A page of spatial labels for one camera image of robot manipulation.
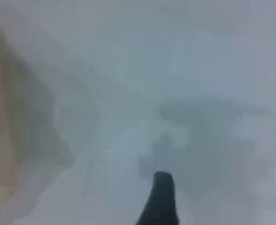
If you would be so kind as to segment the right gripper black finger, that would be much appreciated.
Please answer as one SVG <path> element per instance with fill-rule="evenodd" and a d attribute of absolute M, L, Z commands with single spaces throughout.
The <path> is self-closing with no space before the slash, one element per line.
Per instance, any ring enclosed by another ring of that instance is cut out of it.
<path fill-rule="evenodd" d="M 165 171 L 153 175 L 152 189 L 137 225 L 178 225 L 175 183 L 173 176 Z"/>

